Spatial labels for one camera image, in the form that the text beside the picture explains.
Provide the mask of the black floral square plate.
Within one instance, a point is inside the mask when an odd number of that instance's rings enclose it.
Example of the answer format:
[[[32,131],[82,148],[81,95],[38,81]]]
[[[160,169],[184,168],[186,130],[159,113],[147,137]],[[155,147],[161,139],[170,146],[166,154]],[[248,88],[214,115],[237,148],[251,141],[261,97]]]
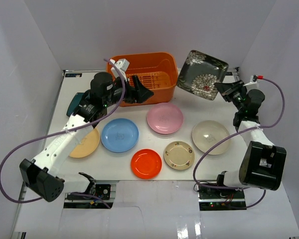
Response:
[[[215,83],[222,83],[228,63],[197,50],[191,50],[180,70],[177,86],[198,97],[214,100],[218,94]]]

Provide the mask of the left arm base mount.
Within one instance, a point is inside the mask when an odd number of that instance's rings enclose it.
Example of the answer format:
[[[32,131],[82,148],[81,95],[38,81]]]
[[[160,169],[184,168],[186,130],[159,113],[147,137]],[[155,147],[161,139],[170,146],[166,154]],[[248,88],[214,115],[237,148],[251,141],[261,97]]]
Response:
[[[87,195],[94,197],[67,194],[64,201],[65,209],[110,209],[115,198],[115,186],[96,184]]]

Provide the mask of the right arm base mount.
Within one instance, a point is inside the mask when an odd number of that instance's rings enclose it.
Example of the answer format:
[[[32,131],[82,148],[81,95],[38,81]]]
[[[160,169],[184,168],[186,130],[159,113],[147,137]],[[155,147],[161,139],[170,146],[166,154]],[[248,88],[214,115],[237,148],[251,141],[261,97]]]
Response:
[[[216,186],[213,181],[202,181],[195,184],[193,190],[197,193],[199,209],[203,211],[245,210],[246,200],[243,191],[221,190],[203,187],[203,184]]]

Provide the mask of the teal square plate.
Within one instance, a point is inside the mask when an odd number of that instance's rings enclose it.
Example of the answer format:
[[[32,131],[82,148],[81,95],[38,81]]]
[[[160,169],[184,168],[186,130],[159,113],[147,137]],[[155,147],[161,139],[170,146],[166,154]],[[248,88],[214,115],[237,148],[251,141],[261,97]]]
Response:
[[[75,108],[79,105],[83,95],[84,93],[76,93],[75,96],[72,98],[66,112],[66,115],[68,117],[70,117],[73,114]]]

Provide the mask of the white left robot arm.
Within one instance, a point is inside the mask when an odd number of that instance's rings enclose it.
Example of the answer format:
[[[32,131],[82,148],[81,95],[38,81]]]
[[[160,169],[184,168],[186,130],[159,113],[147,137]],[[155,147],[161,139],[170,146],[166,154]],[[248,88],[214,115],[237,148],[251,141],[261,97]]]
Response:
[[[24,159],[20,172],[26,186],[44,200],[52,202],[62,192],[79,193],[89,199],[95,194],[95,179],[83,172],[69,177],[59,177],[58,173],[69,154],[98,123],[109,116],[107,108],[119,105],[143,103],[154,95],[146,88],[138,76],[132,76],[133,85],[124,76],[115,80],[106,72],[97,73],[73,114],[65,124],[64,133],[57,136],[32,160]]]

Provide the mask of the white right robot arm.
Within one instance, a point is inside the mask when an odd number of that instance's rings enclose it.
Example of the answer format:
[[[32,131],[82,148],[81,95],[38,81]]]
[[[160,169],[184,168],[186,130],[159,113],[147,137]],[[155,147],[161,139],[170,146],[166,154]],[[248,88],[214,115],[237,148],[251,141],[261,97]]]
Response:
[[[236,171],[223,171],[217,176],[216,195],[222,199],[233,193],[233,188],[261,188],[275,191],[279,188],[287,151],[274,145],[261,129],[258,110],[265,100],[259,89],[248,89],[242,81],[215,83],[227,102],[237,108],[233,125],[242,132],[247,151]]]

